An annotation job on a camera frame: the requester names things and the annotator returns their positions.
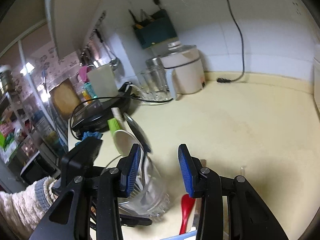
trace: wallpaper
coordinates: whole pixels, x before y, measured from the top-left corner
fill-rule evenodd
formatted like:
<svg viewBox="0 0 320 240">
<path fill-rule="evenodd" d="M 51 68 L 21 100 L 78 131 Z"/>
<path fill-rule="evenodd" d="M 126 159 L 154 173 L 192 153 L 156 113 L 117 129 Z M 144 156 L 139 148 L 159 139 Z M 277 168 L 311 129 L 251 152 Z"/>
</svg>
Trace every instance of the wallpaper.
<svg viewBox="0 0 320 240">
<path fill-rule="evenodd" d="M 31 76 L 35 86 L 38 88 L 38 91 L 43 89 L 43 70 L 46 70 L 48 90 L 50 91 L 63 81 L 61 80 L 61 77 L 64 77 L 66 73 L 69 75 L 65 78 L 72 77 L 80 68 L 76 52 L 73 52 L 59 60 L 53 41 L 36 50 L 30 57 L 26 58 L 26 61 L 30 62 L 35 67 L 31 72 Z M 21 65 L 14 67 L 12 70 L 12 76 L 20 98 L 25 100 L 32 94 L 32 90 L 29 86 L 28 80 L 20 73 L 21 69 Z"/>
</svg>

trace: black power cord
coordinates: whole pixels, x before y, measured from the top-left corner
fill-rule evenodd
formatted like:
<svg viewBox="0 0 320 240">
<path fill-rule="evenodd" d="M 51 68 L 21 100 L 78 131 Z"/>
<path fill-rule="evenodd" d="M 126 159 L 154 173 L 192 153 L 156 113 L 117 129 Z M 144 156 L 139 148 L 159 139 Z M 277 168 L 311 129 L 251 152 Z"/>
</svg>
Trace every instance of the black power cord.
<svg viewBox="0 0 320 240">
<path fill-rule="evenodd" d="M 138 100 L 138 101 L 142 101 L 142 102 L 147 102 L 147 103 L 159 103 L 159 104 L 162 104 L 162 103 L 167 103 L 167 102 L 170 102 L 173 100 L 173 98 L 169 99 L 169 100 L 164 100 L 164 101 L 154 101 L 154 100 L 146 100 L 146 99 L 142 99 L 142 98 L 139 98 L 139 97 L 134 97 L 134 96 L 115 96 L 115 97 L 98 97 L 98 98 L 91 98 L 91 99 L 88 99 L 86 101 L 83 101 L 81 102 L 79 105 L 77 105 L 75 107 L 75 109 L 73 109 L 72 111 L 72 114 L 70 116 L 70 122 L 69 122 L 69 126 L 70 126 L 70 132 L 72 134 L 72 136 L 81 141 L 81 138 L 78 138 L 72 131 L 72 128 L 71 128 L 71 121 L 72 121 L 72 118 L 76 112 L 76 109 L 79 107 L 79 106 L 82 106 L 84 103 L 87 103 L 87 102 L 90 102 L 90 101 L 94 101 L 94 100 L 99 100 L 99 99 L 113 99 L 113 98 L 130 98 L 130 99 L 135 99 L 135 100 Z"/>
<path fill-rule="evenodd" d="M 237 77 L 236 79 L 226 79 L 226 78 L 217 78 L 217 82 L 218 83 L 231 83 L 231 82 L 235 82 L 235 81 L 238 81 L 240 78 L 243 77 L 244 75 L 244 41 L 243 41 L 243 35 L 242 35 L 242 32 L 240 30 L 240 27 L 232 13 L 232 10 L 231 10 L 231 5 L 230 5 L 230 1 L 227 0 L 227 4 L 228 4 L 228 9 L 229 9 L 229 12 L 230 12 L 230 15 L 233 19 L 233 22 L 235 23 L 235 25 L 237 26 L 237 29 L 239 31 L 239 34 L 240 34 L 240 38 L 241 38 L 241 53 L 242 53 L 242 73 L 239 77 Z"/>
<path fill-rule="evenodd" d="M 97 225 L 90 221 L 90 228 L 92 228 L 94 231 L 97 231 Z"/>
<path fill-rule="evenodd" d="M 108 166 L 113 162 L 115 161 L 116 159 L 120 158 L 120 157 L 123 157 L 122 155 L 118 155 L 116 158 L 113 158 L 107 165 L 106 165 L 106 168 L 108 168 Z"/>
</svg>

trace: cabinet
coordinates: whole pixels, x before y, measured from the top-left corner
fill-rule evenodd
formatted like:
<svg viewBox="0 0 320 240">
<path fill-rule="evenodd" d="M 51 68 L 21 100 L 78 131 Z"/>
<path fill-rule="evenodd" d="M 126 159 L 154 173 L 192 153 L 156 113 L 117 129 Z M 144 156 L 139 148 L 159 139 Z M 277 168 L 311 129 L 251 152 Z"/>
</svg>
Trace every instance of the cabinet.
<svg viewBox="0 0 320 240">
<path fill-rule="evenodd" d="M 51 37 L 59 58 L 80 49 L 100 0 L 45 0 Z"/>
</svg>

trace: person's arm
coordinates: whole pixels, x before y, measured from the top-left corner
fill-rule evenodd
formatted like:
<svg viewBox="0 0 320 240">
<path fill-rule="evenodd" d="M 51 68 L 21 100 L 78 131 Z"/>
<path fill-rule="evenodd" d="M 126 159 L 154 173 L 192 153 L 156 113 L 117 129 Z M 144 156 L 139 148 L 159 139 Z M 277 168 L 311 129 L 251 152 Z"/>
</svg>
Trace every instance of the person's arm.
<svg viewBox="0 0 320 240">
<path fill-rule="evenodd" d="M 20 239 L 29 239 L 55 201 L 56 196 L 51 191 L 55 182 L 55 179 L 47 177 L 33 183 L 22 192 L 0 192 L 0 213 L 7 226 Z"/>
</svg>

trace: white container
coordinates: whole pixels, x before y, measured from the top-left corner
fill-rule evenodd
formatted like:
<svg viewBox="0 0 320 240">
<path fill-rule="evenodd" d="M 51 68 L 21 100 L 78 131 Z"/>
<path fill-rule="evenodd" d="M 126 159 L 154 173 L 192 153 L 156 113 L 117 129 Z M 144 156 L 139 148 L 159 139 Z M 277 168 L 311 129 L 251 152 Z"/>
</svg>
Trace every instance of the white container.
<svg viewBox="0 0 320 240">
<path fill-rule="evenodd" d="M 166 71 L 170 91 L 193 94 L 203 89 L 205 78 L 196 45 L 182 45 L 180 41 L 168 44 L 169 51 L 160 56 Z"/>
<path fill-rule="evenodd" d="M 118 89 L 110 64 L 105 64 L 87 73 L 88 79 L 97 97 L 115 97 Z"/>
</svg>

